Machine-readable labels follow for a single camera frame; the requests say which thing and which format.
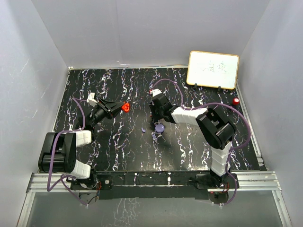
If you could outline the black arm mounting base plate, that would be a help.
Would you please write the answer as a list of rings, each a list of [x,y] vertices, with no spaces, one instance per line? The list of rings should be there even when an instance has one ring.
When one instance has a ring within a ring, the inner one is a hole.
[[[93,171],[87,179],[69,179],[73,190],[93,191],[100,200],[121,198],[195,198],[211,193],[228,200],[227,192],[239,189],[235,173],[217,176],[212,171]]]

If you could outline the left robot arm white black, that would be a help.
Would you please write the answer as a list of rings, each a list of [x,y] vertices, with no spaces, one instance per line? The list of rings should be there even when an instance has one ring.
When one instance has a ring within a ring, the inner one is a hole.
[[[83,100],[73,98],[73,101],[81,112],[79,124],[72,130],[47,133],[38,160],[39,171],[48,173],[48,192],[60,181],[70,182],[71,179],[88,189],[94,188],[98,177],[94,174],[93,167],[77,160],[76,149],[93,141],[94,129],[98,123],[105,118],[115,118],[121,111],[127,113],[130,110],[130,104],[127,102],[111,102],[89,97],[85,102],[92,106],[93,110],[85,115],[80,105]]]

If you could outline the red earbud charging case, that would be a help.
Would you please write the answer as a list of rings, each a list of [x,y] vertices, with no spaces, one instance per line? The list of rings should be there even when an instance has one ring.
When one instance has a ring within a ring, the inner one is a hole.
[[[124,105],[121,107],[121,109],[126,113],[129,112],[130,111],[130,104],[129,103],[124,103]]]

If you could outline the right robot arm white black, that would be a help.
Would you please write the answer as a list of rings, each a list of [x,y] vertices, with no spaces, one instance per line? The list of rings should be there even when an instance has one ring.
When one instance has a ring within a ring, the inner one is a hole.
[[[199,127],[206,142],[211,147],[212,163],[209,174],[196,179],[197,184],[221,188],[228,182],[230,173],[230,149],[236,127],[218,105],[214,107],[186,109],[172,105],[159,90],[150,91],[149,107],[153,121],[164,119],[169,123],[187,123]]]

